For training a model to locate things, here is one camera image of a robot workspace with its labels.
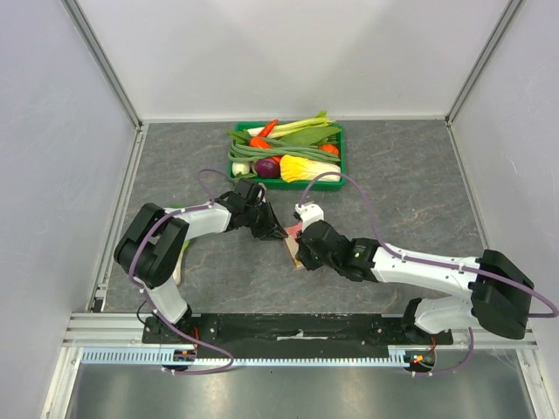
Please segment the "pink express box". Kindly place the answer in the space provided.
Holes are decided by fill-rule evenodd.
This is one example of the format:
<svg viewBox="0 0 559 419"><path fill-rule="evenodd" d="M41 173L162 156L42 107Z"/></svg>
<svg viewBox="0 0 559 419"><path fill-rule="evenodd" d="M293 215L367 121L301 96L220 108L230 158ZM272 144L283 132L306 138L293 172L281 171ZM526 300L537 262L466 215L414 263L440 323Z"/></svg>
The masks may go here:
<svg viewBox="0 0 559 419"><path fill-rule="evenodd" d="M294 269L300 270L303 268L302 262L297 258L297 252L299 250L299 244L296 241L298 234L301 232L302 223L297 223L295 225L285 228L287 237L284 239L286 247L289 251L290 257L293 261Z"/></svg>

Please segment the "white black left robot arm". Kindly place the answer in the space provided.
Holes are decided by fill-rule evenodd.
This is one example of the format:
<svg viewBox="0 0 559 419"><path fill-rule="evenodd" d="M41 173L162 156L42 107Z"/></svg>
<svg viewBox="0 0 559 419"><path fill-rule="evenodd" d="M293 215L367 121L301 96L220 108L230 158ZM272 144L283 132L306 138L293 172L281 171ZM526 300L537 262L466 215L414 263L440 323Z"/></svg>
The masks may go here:
<svg viewBox="0 0 559 419"><path fill-rule="evenodd" d="M287 238L263 186L242 179L213 201L187 208L165 209L146 203L136 214L114 250L114 262L164 318L162 334L173 343L191 334L191 309L180 295L172 274L183 245L198 237L248 228L258 240Z"/></svg>

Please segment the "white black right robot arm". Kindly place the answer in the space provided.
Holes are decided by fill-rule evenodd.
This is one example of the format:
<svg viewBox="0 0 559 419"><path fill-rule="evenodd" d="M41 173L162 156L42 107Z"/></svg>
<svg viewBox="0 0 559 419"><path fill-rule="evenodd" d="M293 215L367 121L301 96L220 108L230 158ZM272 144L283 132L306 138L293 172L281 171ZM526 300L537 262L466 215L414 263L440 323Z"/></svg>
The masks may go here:
<svg viewBox="0 0 559 419"><path fill-rule="evenodd" d="M526 333L533 283L503 254L448 258L397 249L375 239L348 239L320 220L298 233L296 257L314 271L327 266L354 282L407 284L441 292L439 299L411 299L400 321L402 337L413 344L444 331L482 327L510 340Z"/></svg>

